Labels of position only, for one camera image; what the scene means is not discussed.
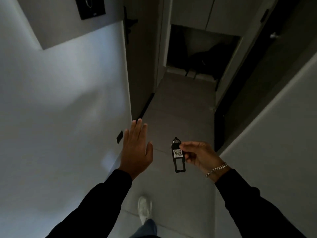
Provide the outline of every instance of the hallway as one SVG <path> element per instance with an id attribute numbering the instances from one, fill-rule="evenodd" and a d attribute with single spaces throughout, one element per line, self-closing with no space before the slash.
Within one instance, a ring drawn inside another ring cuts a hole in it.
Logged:
<path id="1" fill-rule="evenodd" d="M 175 137 L 213 145 L 214 90 L 212 82 L 165 74 L 143 117 L 154 160 L 134 180 L 111 238 L 128 238 L 141 225 L 137 212 L 141 195 L 153 202 L 153 220 L 162 238 L 214 237 L 215 186 L 189 164 L 185 173 L 175 173 L 171 155 Z"/>

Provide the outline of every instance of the leg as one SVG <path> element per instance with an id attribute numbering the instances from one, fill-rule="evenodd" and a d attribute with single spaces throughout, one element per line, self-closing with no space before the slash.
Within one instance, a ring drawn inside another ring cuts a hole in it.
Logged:
<path id="1" fill-rule="evenodd" d="M 156 224 L 151 219 L 152 201 L 141 196 L 138 202 L 138 211 L 142 226 L 130 238 L 157 236 Z"/>

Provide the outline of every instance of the sneaker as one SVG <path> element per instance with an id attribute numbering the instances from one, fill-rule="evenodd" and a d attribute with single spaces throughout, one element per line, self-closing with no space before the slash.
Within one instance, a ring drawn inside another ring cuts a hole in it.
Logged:
<path id="1" fill-rule="evenodd" d="M 138 213 L 141 223 L 144 225 L 145 221 L 152 217 L 152 201 L 144 196 L 141 196 L 138 202 Z"/>

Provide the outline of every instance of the black door handle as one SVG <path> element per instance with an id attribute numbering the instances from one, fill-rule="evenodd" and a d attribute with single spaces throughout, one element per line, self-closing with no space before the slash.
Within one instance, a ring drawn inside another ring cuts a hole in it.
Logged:
<path id="1" fill-rule="evenodd" d="M 131 33 L 130 27 L 138 23 L 138 21 L 138 19 L 129 19 L 126 13 L 126 7 L 124 7 L 125 36 L 127 44 L 129 44 L 129 34 Z"/>

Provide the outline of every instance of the bracelet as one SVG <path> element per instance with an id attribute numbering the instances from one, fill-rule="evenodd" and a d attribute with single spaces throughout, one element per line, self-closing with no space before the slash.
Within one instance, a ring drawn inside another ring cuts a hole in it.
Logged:
<path id="1" fill-rule="evenodd" d="M 227 163 L 224 163 L 223 165 L 217 167 L 217 168 L 214 168 L 213 170 L 211 170 L 210 172 L 208 172 L 206 175 L 205 175 L 205 178 L 207 179 L 208 176 L 212 173 L 212 172 L 215 172 L 217 170 L 220 170 L 220 169 L 223 169 L 224 167 L 226 167 L 228 164 Z"/>

